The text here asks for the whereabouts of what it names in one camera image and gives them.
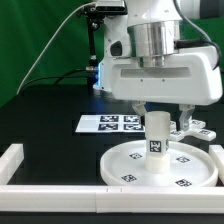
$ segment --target blue light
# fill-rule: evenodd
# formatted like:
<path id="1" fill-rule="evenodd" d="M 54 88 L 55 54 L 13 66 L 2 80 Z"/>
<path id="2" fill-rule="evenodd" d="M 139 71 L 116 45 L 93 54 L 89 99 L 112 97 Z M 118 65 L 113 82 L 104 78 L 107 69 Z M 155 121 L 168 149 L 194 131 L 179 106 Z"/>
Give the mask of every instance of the blue light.
<path id="1" fill-rule="evenodd" d="M 96 86 L 100 87 L 100 85 L 101 85 L 101 64 L 98 65 L 98 75 L 97 76 L 98 76 L 98 81 L 96 83 Z"/>

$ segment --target white circular platform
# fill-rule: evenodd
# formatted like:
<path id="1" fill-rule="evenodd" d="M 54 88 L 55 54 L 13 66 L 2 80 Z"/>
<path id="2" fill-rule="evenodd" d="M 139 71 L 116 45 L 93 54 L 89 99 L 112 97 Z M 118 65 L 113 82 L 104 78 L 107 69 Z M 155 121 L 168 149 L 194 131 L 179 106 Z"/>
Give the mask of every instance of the white circular platform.
<path id="1" fill-rule="evenodd" d="M 170 169 L 153 174 L 145 169 L 146 141 L 115 146 L 101 158 L 101 176 L 108 185 L 129 186 L 215 186 L 218 169 L 204 151 L 169 142 Z"/>

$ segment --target green screen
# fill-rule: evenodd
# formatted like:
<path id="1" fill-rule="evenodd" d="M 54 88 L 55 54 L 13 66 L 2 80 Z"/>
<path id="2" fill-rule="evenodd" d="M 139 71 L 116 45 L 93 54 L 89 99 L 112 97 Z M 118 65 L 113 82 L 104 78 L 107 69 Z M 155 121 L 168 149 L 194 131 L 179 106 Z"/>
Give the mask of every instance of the green screen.
<path id="1" fill-rule="evenodd" d="M 15 96 L 23 77 L 62 21 L 84 3 L 86 1 L 83 0 L 1 0 L 0 106 Z M 196 23 L 224 51 L 224 18 L 199 20 Z M 198 37 L 191 28 L 185 26 L 184 30 L 186 37 Z M 99 58 L 102 58 L 103 29 L 96 32 L 96 49 Z M 30 78 L 61 75 L 76 68 L 85 68 L 88 55 L 85 17 L 78 19 L 74 16 L 59 33 Z"/>

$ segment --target marker sheet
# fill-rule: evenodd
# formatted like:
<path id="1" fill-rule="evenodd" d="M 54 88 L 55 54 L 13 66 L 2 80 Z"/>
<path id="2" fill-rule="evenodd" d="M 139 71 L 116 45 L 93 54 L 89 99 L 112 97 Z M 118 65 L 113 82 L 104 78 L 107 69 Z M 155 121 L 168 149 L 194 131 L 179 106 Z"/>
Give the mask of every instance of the marker sheet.
<path id="1" fill-rule="evenodd" d="M 144 132 L 137 115 L 82 115 L 76 132 L 111 133 Z"/>

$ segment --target black tabletop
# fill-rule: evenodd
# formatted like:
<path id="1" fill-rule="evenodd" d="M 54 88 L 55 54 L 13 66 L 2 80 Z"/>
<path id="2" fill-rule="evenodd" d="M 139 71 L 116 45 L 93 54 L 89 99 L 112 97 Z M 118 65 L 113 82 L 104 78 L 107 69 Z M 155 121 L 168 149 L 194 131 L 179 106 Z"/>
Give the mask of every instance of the black tabletop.
<path id="1" fill-rule="evenodd" d="M 194 118 L 204 120 L 217 132 L 212 143 L 195 138 L 184 142 L 207 150 L 224 144 L 224 105 L 197 107 Z M 149 105 L 176 120 L 178 106 Z M 0 109 L 0 151 L 23 143 L 24 162 L 9 184 L 105 185 L 99 162 L 109 148 L 144 139 L 143 133 L 75 133 L 81 115 L 134 114 L 131 103 L 92 95 L 85 85 L 40 85 L 27 88 Z M 222 215 L 209 214 L 93 214 L 93 213 L 0 213 L 0 223 L 222 223 Z"/>

